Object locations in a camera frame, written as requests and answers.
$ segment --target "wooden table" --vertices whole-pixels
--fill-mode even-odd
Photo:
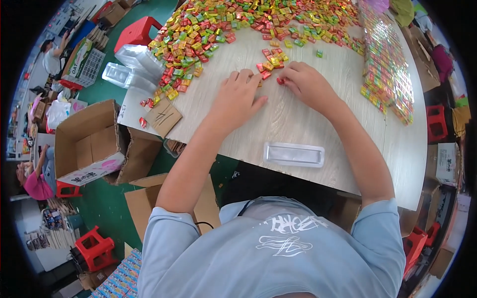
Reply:
[[[376,143],[391,171],[398,205],[416,210],[422,190],[427,152],[427,128],[424,96],[417,69],[404,36],[395,25],[409,63],[415,95],[414,123],[401,124],[390,111],[383,115],[360,94],[363,84],[364,58],[353,50],[317,41],[303,48],[293,46],[281,49],[290,61],[304,61],[316,68],[331,84],[336,93],[348,104],[365,130]],[[359,27],[351,27],[352,36],[362,36]],[[220,82],[234,70],[243,68],[258,72],[255,64],[266,61],[261,50],[270,49],[261,33],[251,29],[236,32],[237,41],[219,44],[200,78],[194,78],[187,93],[173,101],[183,118],[175,125],[167,138],[188,143],[194,131],[206,116],[217,94]],[[317,50],[323,58],[317,58]],[[330,186],[342,191],[359,194],[342,143],[328,120],[321,114],[298,101],[284,86],[276,82],[281,70],[274,70],[258,95],[268,95],[269,102],[243,127],[229,135],[219,154],[244,162],[283,172],[301,179]],[[133,94],[128,91],[124,102],[130,102]],[[131,121],[138,122],[139,117]],[[266,164],[263,162],[265,142],[306,144],[325,148],[322,168],[305,168]]]

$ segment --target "cap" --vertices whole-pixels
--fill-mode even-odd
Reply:
[[[44,53],[46,51],[46,46],[50,44],[50,42],[53,42],[53,40],[55,40],[54,38],[53,39],[47,39],[43,42],[43,44],[41,45],[40,47],[40,51],[42,53]]]

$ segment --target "graphic print on shirt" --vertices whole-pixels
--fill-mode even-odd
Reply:
[[[271,225],[271,231],[280,232],[280,236],[261,236],[259,238],[260,244],[256,246],[257,249],[271,248],[277,250],[273,256],[293,257],[297,254],[304,253],[313,248],[311,243],[301,242],[300,237],[294,235],[301,231],[313,229],[315,227],[328,225],[316,219],[314,216],[308,216],[305,219],[300,219],[295,216],[293,219],[291,215],[285,217],[277,216],[264,221],[260,225]]]

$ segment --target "hand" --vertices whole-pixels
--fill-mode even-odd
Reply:
[[[253,100],[261,80],[250,69],[232,72],[218,91],[204,122],[223,133],[224,137],[241,127],[267,102],[268,96]]]
[[[50,147],[50,145],[46,144],[45,146],[43,146],[41,148],[41,154],[42,155],[45,155],[46,154],[46,150],[48,150],[48,148]]]
[[[341,101],[328,81],[305,62],[290,62],[279,77],[302,102],[325,117]]]

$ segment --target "clear plastic tray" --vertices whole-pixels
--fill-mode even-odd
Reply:
[[[266,163],[321,168],[325,159],[323,147],[266,142],[263,161]]]

